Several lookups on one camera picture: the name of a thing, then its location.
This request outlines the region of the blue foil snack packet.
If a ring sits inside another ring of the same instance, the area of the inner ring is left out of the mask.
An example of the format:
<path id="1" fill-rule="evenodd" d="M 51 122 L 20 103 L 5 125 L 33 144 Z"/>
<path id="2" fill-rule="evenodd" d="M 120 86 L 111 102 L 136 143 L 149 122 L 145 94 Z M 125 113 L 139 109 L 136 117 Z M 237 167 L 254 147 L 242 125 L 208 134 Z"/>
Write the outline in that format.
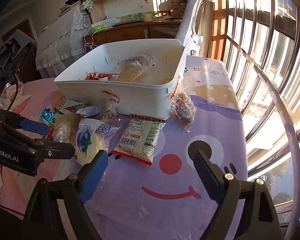
<path id="1" fill-rule="evenodd" d="M 54 111 L 52 111 L 50 108 L 44 108 L 39 117 L 44 124 L 48 125 L 52 121 L 54 116 Z"/>

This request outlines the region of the clear bag pale pastry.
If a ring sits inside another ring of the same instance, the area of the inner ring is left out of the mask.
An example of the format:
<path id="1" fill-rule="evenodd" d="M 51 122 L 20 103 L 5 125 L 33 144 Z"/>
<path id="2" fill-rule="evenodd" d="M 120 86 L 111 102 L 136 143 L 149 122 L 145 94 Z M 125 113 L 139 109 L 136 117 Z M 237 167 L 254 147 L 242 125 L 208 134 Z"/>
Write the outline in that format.
<path id="1" fill-rule="evenodd" d="M 62 114 L 55 122 L 53 140 L 74 143 L 81 117 L 77 114 Z"/>

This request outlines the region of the orange white oats bar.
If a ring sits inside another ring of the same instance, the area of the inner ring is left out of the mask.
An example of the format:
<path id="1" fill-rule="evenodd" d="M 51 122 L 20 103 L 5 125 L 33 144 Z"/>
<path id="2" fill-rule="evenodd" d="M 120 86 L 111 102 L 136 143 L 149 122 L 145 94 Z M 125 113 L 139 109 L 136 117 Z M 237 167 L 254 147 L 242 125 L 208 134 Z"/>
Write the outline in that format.
<path id="1" fill-rule="evenodd" d="M 77 114 L 83 118 L 98 115 L 100 107 L 85 105 L 81 102 L 73 101 L 62 97 L 54 106 L 54 110 L 62 114 Z"/>

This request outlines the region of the blueberry bread packet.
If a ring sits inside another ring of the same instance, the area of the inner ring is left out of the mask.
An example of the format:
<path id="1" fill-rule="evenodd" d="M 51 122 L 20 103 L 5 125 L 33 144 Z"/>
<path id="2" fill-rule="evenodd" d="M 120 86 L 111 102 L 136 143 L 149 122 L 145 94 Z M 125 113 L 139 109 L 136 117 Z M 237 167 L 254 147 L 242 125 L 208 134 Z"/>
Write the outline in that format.
<path id="1" fill-rule="evenodd" d="M 79 164 L 90 163 L 101 150 L 108 152 L 110 141 L 120 128 L 117 121 L 82 119 L 74 140 L 75 158 Z"/>

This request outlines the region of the clear bag nut snack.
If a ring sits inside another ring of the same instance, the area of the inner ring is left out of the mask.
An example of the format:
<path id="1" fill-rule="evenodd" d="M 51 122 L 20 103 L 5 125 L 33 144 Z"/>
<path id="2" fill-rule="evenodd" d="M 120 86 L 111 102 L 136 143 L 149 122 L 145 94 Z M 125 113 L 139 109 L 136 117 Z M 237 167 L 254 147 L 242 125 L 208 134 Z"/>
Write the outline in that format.
<path id="1" fill-rule="evenodd" d="M 119 115 L 120 98 L 108 91 L 103 91 L 107 95 L 106 104 L 102 108 L 99 119 L 105 122 L 116 121 Z"/>

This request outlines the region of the red white noodle snack packet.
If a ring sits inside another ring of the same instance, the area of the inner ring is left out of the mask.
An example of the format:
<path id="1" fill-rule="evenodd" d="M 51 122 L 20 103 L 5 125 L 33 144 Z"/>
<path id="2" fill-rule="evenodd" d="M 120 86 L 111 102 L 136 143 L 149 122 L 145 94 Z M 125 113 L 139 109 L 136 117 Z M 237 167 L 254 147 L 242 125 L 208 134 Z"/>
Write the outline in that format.
<path id="1" fill-rule="evenodd" d="M 111 152 L 147 166 L 152 165 L 160 131 L 166 122 L 158 118 L 131 114 L 128 126 Z"/>

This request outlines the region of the clear bag colourful candy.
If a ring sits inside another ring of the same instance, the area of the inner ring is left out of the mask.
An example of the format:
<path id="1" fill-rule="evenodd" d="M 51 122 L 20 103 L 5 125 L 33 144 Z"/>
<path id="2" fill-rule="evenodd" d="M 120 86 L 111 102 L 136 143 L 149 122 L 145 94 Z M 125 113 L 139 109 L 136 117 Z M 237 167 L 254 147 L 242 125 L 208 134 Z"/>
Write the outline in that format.
<path id="1" fill-rule="evenodd" d="M 182 128 L 186 132 L 190 132 L 194 123 L 196 108 L 187 89 L 188 87 L 183 85 L 183 78 L 178 76 L 177 83 L 170 97 L 170 112 L 177 117 Z"/>

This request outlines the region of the green pineapple cake packet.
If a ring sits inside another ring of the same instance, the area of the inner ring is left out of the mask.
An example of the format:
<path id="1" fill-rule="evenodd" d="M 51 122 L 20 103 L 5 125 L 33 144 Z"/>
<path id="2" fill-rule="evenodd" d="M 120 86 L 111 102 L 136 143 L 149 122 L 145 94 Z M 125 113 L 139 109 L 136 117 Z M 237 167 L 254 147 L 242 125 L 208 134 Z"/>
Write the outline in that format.
<path id="1" fill-rule="evenodd" d="M 58 116 L 55 115 L 54 117 L 51 118 L 50 122 L 49 122 L 49 127 L 53 127 L 55 126 L 56 120 L 57 120 Z"/>

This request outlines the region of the crumpled clothes pile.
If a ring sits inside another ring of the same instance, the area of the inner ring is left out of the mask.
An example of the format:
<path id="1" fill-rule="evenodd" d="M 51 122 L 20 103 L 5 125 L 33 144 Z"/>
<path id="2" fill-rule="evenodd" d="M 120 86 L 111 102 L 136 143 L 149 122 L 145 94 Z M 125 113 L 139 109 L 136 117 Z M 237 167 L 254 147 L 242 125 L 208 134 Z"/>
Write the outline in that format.
<path id="1" fill-rule="evenodd" d="M 24 88 L 24 84 L 22 82 L 18 82 L 18 94 L 9 109 L 10 112 L 20 113 L 32 97 L 31 94 L 26 95 L 24 93 Z M 11 85 L 8 83 L 0 96 L 0 109 L 7 110 L 15 95 L 16 84 Z"/>

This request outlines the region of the cartoon printed bed sheet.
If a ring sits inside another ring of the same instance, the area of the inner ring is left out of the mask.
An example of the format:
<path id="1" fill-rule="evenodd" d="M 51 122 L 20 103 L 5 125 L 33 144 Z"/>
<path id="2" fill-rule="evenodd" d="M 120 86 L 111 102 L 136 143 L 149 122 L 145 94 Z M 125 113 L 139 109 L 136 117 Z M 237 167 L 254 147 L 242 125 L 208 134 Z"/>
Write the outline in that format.
<path id="1" fill-rule="evenodd" d="M 194 167 L 197 150 L 223 173 L 238 180 L 248 177 L 242 116 L 224 63 L 188 56 L 186 68 L 183 85 L 196 108 L 194 123 L 186 132 L 171 115 L 160 131 L 152 165 L 111 152 L 130 121 L 130 116 L 121 116 L 121 128 L 109 144 L 108 166 L 84 204 L 101 239 L 200 239 L 218 204 Z M 82 167 L 75 155 L 43 162 L 48 182 L 64 180 Z M 21 178 L 32 192 L 42 179 L 25 174 Z M 73 229 L 64 201 L 57 203 L 69 238 Z M 23 239 L 23 218 L 0 208 L 0 239 Z"/>

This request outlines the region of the white lace covered piano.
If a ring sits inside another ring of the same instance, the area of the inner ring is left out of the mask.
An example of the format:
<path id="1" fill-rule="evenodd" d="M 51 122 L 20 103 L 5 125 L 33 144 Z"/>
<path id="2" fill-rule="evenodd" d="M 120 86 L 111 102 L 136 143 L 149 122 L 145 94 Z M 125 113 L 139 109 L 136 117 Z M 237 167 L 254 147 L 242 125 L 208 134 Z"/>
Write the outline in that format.
<path id="1" fill-rule="evenodd" d="M 43 79 L 57 77 L 85 54 L 83 36 L 91 27 L 77 3 L 39 35 L 36 69 Z"/>

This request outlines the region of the white plastic storage bin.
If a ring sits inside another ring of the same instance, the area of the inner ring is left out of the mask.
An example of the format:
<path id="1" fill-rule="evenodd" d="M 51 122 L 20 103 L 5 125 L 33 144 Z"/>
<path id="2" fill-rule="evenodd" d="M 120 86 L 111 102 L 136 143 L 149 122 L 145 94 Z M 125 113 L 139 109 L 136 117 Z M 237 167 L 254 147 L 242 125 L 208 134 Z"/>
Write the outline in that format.
<path id="1" fill-rule="evenodd" d="M 116 74 L 119 64 L 132 56 L 148 54 L 153 66 L 140 83 L 88 81 L 91 72 Z M 54 82 L 71 100 L 103 106 L 109 93 L 119 97 L 119 113 L 143 115 L 166 120 L 170 100 L 181 82 L 186 65 L 187 47 L 178 39 L 140 39 L 106 43 L 86 53 L 61 72 Z"/>

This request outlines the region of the wooden desk with drawers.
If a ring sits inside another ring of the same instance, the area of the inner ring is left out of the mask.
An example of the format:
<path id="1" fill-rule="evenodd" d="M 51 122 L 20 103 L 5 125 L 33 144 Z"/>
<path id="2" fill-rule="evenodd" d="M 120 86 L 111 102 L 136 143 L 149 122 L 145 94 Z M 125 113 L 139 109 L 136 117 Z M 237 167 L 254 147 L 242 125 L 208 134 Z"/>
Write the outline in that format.
<path id="1" fill-rule="evenodd" d="M 134 22 L 110 27 L 83 37 L 85 52 L 111 42 L 147 38 L 175 38 L 180 21 L 156 20 Z"/>

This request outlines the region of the grey office chair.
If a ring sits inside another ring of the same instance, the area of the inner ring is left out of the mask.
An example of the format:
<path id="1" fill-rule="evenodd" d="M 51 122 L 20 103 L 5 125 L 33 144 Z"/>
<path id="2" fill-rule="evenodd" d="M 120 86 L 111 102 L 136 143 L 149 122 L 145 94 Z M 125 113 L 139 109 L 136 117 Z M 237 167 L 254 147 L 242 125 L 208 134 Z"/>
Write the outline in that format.
<path id="1" fill-rule="evenodd" d="M 189 0 L 178 28 L 155 27 L 160 34 L 178 39 L 191 56 L 208 57 L 212 36 L 212 5 L 217 0 Z"/>

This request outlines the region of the metal window guard bars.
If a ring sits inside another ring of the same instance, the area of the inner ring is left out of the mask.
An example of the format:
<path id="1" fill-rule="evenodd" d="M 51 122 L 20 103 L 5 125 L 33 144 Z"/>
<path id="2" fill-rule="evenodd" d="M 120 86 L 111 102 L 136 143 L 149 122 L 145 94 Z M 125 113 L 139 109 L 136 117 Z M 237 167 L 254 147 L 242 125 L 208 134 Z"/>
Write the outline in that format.
<path id="1" fill-rule="evenodd" d="M 300 9 L 293 0 L 215 0 L 209 56 L 243 120 L 248 180 L 262 179 L 283 239 L 300 239 Z"/>

